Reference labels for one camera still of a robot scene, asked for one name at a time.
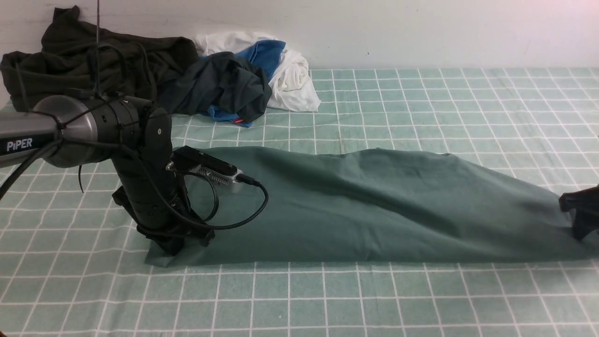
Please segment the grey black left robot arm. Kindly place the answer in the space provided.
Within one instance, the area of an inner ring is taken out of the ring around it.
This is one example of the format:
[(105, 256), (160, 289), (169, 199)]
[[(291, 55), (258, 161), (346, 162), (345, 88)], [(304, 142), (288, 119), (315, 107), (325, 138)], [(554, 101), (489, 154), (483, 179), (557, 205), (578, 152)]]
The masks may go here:
[(175, 256), (187, 241), (207, 247), (213, 229), (192, 209), (185, 175), (200, 151), (173, 148), (171, 116), (132, 96), (52, 95), (30, 112), (1, 113), (1, 166), (19, 165), (9, 180), (38, 159), (58, 168), (112, 162), (121, 182), (113, 193), (137, 231)]

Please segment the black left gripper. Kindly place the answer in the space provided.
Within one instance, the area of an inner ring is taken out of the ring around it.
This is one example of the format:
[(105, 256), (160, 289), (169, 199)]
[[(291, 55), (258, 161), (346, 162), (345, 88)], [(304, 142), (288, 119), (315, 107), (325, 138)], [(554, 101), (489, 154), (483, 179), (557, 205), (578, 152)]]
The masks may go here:
[(118, 177), (122, 186), (112, 194), (113, 200), (135, 221), (137, 231), (155, 243), (163, 254), (176, 256), (187, 241), (207, 247), (214, 239), (214, 230), (189, 226), (171, 212), (174, 209), (182, 217), (200, 222), (190, 205), (182, 175), (166, 173), (159, 177), (157, 186), (165, 202), (145, 175), (120, 173)]

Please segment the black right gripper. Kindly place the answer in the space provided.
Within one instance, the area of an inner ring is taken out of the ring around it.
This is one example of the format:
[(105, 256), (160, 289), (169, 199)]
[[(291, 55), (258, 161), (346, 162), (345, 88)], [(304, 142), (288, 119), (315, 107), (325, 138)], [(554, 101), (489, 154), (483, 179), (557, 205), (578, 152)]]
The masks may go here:
[(599, 186), (563, 193), (560, 209), (573, 212), (572, 232), (578, 241), (599, 229)]

